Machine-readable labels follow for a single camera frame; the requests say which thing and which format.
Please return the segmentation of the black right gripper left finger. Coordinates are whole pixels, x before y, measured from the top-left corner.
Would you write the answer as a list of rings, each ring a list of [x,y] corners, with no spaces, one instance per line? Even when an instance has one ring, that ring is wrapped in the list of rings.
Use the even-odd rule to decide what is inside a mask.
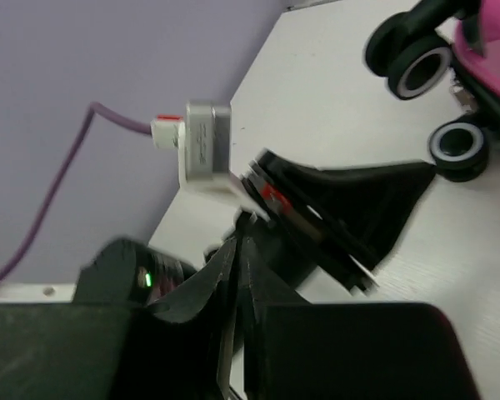
[[[0,304],[0,399],[225,399],[238,245],[148,305]]]

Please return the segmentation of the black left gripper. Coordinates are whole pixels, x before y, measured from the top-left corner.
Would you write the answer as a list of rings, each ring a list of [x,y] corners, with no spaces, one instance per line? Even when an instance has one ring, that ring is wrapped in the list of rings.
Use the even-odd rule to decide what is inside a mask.
[[[244,231],[262,264],[291,288],[321,268],[350,293],[374,289],[360,266],[372,271],[392,252],[436,175],[424,161],[319,169],[270,150],[250,168],[263,206],[282,221],[235,217],[221,242],[205,250],[203,263]]]

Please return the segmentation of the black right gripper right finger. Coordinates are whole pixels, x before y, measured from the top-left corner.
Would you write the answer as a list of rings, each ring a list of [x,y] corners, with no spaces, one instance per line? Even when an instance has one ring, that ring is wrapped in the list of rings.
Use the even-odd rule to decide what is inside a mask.
[[[448,317],[425,302],[312,304],[239,239],[244,390],[251,399],[477,399]]]

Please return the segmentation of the pink hard-shell suitcase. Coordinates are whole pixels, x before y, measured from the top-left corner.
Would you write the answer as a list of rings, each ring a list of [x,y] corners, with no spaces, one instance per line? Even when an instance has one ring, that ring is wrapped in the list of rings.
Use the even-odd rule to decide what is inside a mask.
[[[500,140],[500,1],[420,1],[383,21],[364,49],[367,68],[403,101],[434,88],[448,70],[463,114],[437,127],[427,148],[455,183],[488,166]]]

